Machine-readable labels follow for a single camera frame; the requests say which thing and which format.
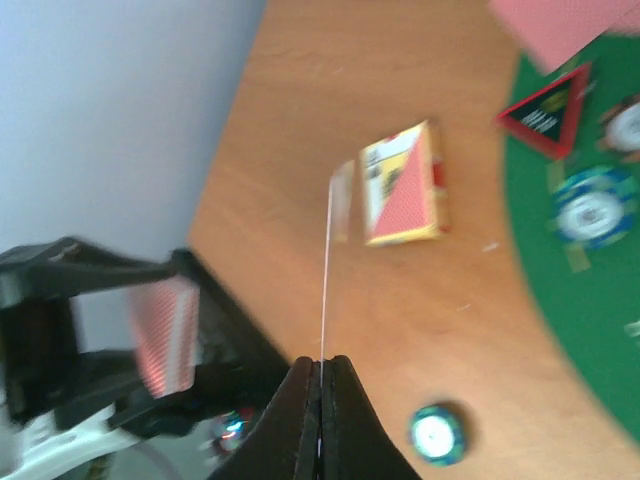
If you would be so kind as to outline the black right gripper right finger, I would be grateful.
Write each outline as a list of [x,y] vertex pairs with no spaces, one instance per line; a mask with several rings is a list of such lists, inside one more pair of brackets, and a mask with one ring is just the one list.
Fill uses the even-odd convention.
[[420,477],[384,430],[347,356],[322,363],[320,386],[321,479]]

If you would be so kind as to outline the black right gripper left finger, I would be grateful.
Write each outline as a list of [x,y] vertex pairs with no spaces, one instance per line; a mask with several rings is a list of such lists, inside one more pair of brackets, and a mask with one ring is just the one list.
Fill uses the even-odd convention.
[[313,480],[323,473],[320,363],[298,358],[254,429],[210,477]]

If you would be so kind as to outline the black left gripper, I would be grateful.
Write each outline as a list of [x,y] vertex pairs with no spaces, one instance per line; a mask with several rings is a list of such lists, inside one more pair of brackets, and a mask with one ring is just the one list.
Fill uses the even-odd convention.
[[174,259],[123,256],[76,237],[1,254],[1,363],[10,420],[25,425],[63,398],[74,364],[74,424],[112,407],[107,428],[183,437],[225,409],[225,369],[195,367],[192,386],[154,397],[127,350],[81,353],[68,299],[180,275]]

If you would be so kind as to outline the red playing card deck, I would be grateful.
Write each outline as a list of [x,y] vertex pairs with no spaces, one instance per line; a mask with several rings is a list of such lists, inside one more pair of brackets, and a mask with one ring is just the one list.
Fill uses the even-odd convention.
[[199,301],[199,288],[180,276],[129,292],[137,368],[154,398],[186,391],[194,383]]

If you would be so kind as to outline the teal poker chip stack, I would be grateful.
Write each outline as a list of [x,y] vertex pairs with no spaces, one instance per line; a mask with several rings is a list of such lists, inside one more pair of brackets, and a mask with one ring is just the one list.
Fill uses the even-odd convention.
[[475,431],[463,403],[442,399],[422,405],[412,413],[408,439],[424,462],[447,467],[466,458],[474,444]]

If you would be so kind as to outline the thin card edge-on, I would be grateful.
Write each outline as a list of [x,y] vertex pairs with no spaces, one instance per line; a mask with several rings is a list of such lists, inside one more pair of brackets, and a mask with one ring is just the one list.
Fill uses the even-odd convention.
[[326,232],[324,244],[324,267],[323,267],[323,285],[322,285],[322,311],[321,311],[321,340],[320,340],[320,363],[324,364],[325,345],[326,345],[326,323],[328,315],[328,290],[329,290],[329,270],[330,270],[330,250],[332,235],[332,216],[333,216],[333,190],[334,180],[329,181],[328,202],[326,215]]

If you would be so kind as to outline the brown chip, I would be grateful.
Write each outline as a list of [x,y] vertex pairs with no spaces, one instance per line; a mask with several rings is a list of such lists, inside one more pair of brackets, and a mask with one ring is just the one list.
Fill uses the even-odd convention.
[[623,163],[639,162],[639,94],[623,98],[604,112],[599,121],[600,150],[614,151]]

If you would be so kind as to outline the red card being drawn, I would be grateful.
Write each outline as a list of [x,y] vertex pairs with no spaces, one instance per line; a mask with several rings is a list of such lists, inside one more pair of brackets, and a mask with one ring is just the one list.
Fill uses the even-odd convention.
[[626,14],[633,1],[491,1],[489,7],[545,73],[567,63]]

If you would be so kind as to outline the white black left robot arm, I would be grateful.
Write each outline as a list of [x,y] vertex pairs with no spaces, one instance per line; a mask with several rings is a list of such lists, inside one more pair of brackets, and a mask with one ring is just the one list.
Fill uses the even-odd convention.
[[[132,350],[82,352],[78,296],[133,292]],[[229,410],[227,372],[197,364],[200,290],[177,256],[157,263],[79,238],[1,256],[1,475],[53,479]]]

